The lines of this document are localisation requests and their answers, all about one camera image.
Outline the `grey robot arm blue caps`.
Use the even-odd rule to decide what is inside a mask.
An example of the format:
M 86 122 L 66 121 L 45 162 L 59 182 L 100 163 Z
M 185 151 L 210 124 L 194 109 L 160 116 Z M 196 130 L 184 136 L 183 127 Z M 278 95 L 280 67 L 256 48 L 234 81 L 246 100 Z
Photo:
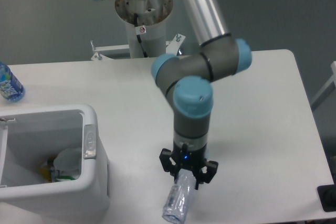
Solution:
M 161 31 L 171 14 L 172 0 L 115 0 L 125 22 L 130 55 L 153 57 L 151 74 L 174 112 L 173 149 L 163 149 L 160 161 L 174 178 L 189 170 L 195 185 L 210 183 L 218 163 L 206 158 L 207 134 L 213 107 L 212 82 L 249 68 L 250 47 L 229 32 L 217 0 L 183 0 L 199 53 L 184 58 L 165 51 Z

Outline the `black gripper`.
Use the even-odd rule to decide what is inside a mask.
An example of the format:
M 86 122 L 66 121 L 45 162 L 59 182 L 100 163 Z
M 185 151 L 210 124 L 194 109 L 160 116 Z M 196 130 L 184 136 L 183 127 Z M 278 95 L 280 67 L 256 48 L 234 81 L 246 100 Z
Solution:
M 196 151 L 190 151 L 173 144 L 173 150 L 163 148 L 159 159 L 163 170 L 170 173 L 177 180 L 180 169 L 190 170 L 196 179 L 195 190 L 200 184 L 209 184 L 217 173 L 218 162 L 205 158 L 207 145 Z

